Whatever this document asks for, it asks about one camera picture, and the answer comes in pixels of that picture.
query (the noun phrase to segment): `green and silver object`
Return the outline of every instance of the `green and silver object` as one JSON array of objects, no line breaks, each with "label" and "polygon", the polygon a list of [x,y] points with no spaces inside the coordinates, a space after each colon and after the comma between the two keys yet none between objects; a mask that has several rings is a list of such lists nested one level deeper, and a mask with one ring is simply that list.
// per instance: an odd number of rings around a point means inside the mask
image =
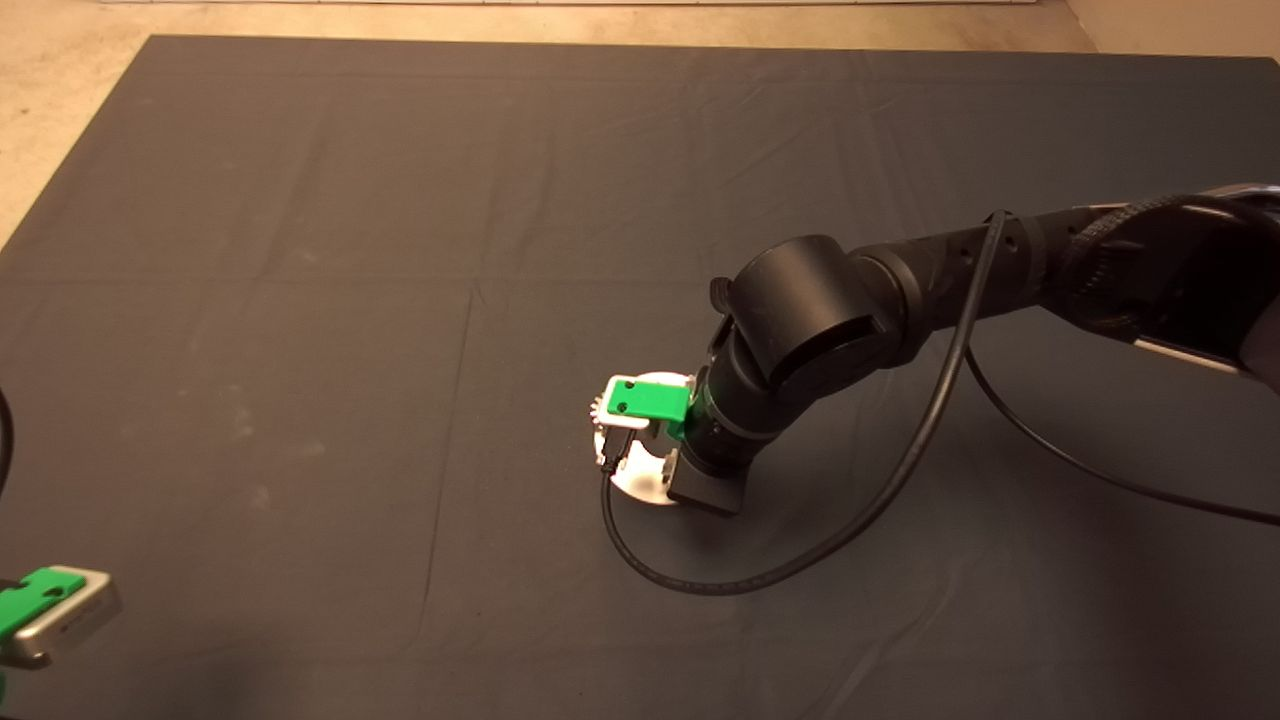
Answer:
[{"label": "green and silver object", "polygon": [[93,634],[120,611],[106,573],[51,565],[0,591],[0,665],[37,669]]},{"label": "green and silver object", "polygon": [[623,493],[650,505],[675,505],[667,497],[671,475],[676,469],[678,450],[663,455],[650,452],[666,436],[684,438],[685,414],[694,389],[692,375],[681,373],[644,373],[613,375],[604,393],[591,404],[595,427],[595,461],[604,464],[604,436],[611,428],[635,433],[626,456],[611,477]]}]

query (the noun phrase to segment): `robotic arm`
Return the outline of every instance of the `robotic arm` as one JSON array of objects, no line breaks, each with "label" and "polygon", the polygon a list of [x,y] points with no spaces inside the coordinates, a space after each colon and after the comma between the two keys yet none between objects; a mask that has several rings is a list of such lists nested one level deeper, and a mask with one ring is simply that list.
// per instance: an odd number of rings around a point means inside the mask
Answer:
[{"label": "robotic arm", "polygon": [[[797,237],[714,279],[723,322],[698,375],[620,375],[593,409],[603,471],[646,502],[736,514],[756,454],[815,400],[911,361],[933,331],[957,325],[977,272],[989,273],[979,318],[1041,305],[1280,392],[1280,187],[1001,219],[995,254],[979,258],[993,229],[847,254]],[[680,447],[657,456],[663,423]]]}]

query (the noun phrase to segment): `black cable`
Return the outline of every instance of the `black cable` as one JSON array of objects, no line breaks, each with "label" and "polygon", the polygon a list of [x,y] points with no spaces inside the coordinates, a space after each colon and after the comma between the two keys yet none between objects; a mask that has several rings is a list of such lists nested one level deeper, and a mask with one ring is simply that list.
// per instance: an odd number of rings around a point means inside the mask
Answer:
[{"label": "black cable", "polygon": [[876,497],[872,498],[872,501],[864,506],[849,524],[842,527],[827,539],[773,568],[772,570],[765,570],[741,580],[703,583],[672,578],[671,575],[666,575],[650,568],[643,560],[636,557],[635,552],[627,547],[626,541],[622,539],[622,536],[618,533],[618,527],[613,521],[611,489],[613,483],[609,480],[609,473],[604,471],[604,478],[600,483],[600,509],[604,514],[604,529],[608,532],[609,539],[613,542],[613,547],[618,551],[618,555],[622,556],[622,560],[626,561],[632,570],[640,573],[645,579],[667,589],[704,596],[742,594],[767,588],[801,573],[817,565],[826,557],[849,544],[854,538],[863,534],[863,532],[869,528],[886,509],[888,509],[890,503],[893,502],[893,498],[897,497],[897,493],[901,492],[906,480],[911,477],[911,473],[919,464],[920,457],[924,455],[924,450],[928,447],[929,441],[933,438],[933,432],[937,430],[938,423],[942,420],[942,413],[946,410],[947,400],[950,400],[951,391],[960,374],[960,363],[964,360],[965,350],[969,347],[969,337],[973,334],[973,325],[978,320],[978,309],[983,291],[987,287],[987,277],[991,273],[991,265],[996,258],[996,249],[1000,246],[1000,238],[1004,232],[1005,213],[1001,210],[991,217],[987,227],[987,237],[983,240],[982,251],[978,255],[978,263],[973,270],[973,279],[969,282],[969,293],[965,297],[964,309],[960,311],[960,319],[956,322],[955,334],[951,336],[951,346],[947,348],[946,359],[942,361],[942,370],[938,373],[938,382],[933,388],[933,396],[929,398],[929,405],[924,411],[924,416],[920,418],[920,424],[916,425],[911,442],[906,446],[906,450],[897,461],[897,466],[893,468],[893,471],[884,480],[879,492],[876,493]]},{"label": "black cable", "polygon": [[1274,515],[1271,512],[1262,512],[1260,510],[1249,510],[1247,507],[1221,505],[1219,502],[1211,502],[1208,500],[1199,500],[1196,497],[1187,497],[1183,495],[1162,491],[1158,488],[1142,486],[1126,480],[1124,478],[1117,478],[1110,473],[1103,473],[1102,470],[1098,470],[1097,468],[1089,465],[1088,462],[1075,457],[1070,452],[1053,445],[1052,441],[1036,432],[1034,428],[1032,428],[1021,418],[1019,418],[1018,414],[1014,413],[1014,410],[1005,402],[1005,400],[1000,397],[1000,393],[996,392],[996,388],[991,387],[991,382],[987,379],[987,375],[983,374],[982,368],[978,366],[978,359],[974,357],[973,350],[965,348],[965,361],[969,364],[969,372],[973,373],[973,379],[978,380],[978,387],[982,388],[982,392],[987,396],[987,400],[989,400],[991,404],[996,406],[996,410],[998,410],[1000,414],[1004,415],[1006,420],[1012,423],[1014,427],[1021,430],[1024,436],[1032,438],[1032,441],[1034,441],[1036,445],[1050,451],[1051,454],[1057,456],[1059,460],[1062,460],[1069,465],[1073,465],[1075,469],[1083,473],[1088,473],[1089,475],[1093,475],[1094,478],[1105,483],[1112,484],[1120,489],[1126,489],[1132,493],[1137,493],[1143,497],[1149,497],[1152,500],[1160,500],[1162,502],[1179,505],[1181,507],[1190,507],[1192,510],[1212,512],[1215,515],[1236,518],[1239,520],[1251,520],[1253,523],[1262,523],[1265,525],[1280,527],[1280,515]]},{"label": "black cable", "polygon": [[0,495],[4,495],[4,486],[9,482],[9,465],[13,464],[13,411],[9,410],[9,398],[0,389]]}]

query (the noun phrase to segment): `white wall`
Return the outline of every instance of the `white wall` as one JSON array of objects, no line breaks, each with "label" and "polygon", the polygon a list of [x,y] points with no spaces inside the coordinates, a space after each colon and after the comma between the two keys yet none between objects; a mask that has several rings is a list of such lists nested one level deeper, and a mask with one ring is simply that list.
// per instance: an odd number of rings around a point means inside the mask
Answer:
[{"label": "white wall", "polygon": [[1280,0],[1069,0],[1102,53],[1280,58]]}]

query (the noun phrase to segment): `table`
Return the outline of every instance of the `table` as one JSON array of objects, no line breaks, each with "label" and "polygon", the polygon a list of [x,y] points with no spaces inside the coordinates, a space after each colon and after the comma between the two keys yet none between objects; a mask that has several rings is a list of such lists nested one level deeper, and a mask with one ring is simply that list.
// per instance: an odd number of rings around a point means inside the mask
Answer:
[{"label": "table", "polygon": [[[692,372],[707,283],[846,247],[1275,179],[1271,60],[156,37],[0,254],[0,570],[125,614],[10,678],[38,717],[1263,717],[1280,536],[1128,497],[957,389],[854,546],[668,593],[600,527],[586,409]],[[620,502],[724,579],[842,523],[932,388],[818,404],[731,521]],[[1261,387],[1032,310],[974,346],[1089,460],[1280,507]]]}]

